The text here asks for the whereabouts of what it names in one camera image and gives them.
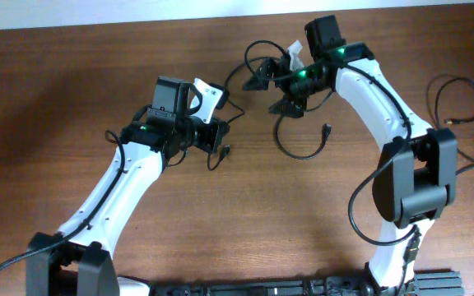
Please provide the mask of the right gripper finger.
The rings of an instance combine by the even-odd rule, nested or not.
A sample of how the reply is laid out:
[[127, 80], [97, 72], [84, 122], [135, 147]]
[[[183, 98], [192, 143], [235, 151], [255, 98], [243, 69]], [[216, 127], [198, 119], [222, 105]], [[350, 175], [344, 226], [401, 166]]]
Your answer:
[[260, 61], [255, 73], [244, 83], [242, 89], [245, 91], [267, 90], [269, 78], [277, 71], [278, 58], [259, 57], [252, 59], [252, 62]]
[[295, 101], [281, 99], [268, 108], [270, 114], [277, 114], [288, 118], [302, 118], [304, 110]]

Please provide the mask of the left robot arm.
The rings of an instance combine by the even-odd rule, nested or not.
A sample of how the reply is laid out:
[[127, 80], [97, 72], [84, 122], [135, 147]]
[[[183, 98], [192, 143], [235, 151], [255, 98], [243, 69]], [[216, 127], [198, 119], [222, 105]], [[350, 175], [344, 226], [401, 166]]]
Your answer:
[[54, 235], [37, 233], [26, 261], [28, 295], [148, 295], [151, 286], [117, 275], [113, 257], [125, 225], [146, 190], [190, 147], [212, 154], [229, 131], [214, 117], [229, 98], [223, 86], [160, 76], [153, 100], [119, 135], [101, 180]]

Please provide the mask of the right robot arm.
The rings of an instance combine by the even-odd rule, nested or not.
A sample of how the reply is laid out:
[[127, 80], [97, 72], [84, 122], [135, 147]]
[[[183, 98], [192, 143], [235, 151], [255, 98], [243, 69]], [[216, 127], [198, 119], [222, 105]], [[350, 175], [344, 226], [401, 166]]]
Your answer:
[[375, 253], [360, 275], [328, 277], [327, 295], [461, 295], [455, 271], [415, 273], [427, 231], [456, 196], [457, 140], [417, 116], [390, 86], [368, 46], [347, 43], [335, 16], [305, 28], [313, 63], [300, 61], [300, 45], [265, 58], [244, 84], [246, 90], [274, 85], [283, 98], [270, 112], [300, 118], [311, 95], [327, 90], [342, 97], [369, 129], [380, 151], [365, 179], [382, 217]]

